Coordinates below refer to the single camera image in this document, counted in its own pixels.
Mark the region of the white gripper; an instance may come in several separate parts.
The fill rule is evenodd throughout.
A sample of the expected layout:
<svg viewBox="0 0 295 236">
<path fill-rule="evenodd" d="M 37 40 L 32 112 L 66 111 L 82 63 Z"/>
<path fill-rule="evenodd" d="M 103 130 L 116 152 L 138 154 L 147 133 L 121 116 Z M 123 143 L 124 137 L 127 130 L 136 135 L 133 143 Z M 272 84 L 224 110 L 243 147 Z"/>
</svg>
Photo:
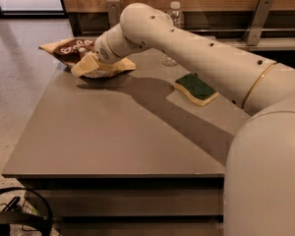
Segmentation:
<svg viewBox="0 0 295 236">
<path fill-rule="evenodd" d="M 105 64 L 114 64 L 144 50 L 141 45 L 127 39 L 120 25 L 116 25 L 96 39 L 94 53 L 97 57 L 93 53 L 88 53 L 71 69 L 71 73 L 78 78 L 98 78 L 98 59 Z"/>
</svg>

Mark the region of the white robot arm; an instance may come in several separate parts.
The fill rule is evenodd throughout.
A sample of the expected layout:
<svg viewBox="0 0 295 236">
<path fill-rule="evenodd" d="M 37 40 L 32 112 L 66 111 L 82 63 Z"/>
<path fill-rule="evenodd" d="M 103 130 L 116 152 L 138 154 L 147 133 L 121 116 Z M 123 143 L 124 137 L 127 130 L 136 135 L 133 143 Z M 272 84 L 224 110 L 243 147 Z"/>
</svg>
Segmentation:
<svg viewBox="0 0 295 236">
<path fill-rule="evenodd" d="M 127 6 L 87 57 L 113 64 L 149 48 L 251 116 L 226 159 L 224 236 L 295 236 L 295 69 L 178 29 L 142 3 Z"/>
</svg>

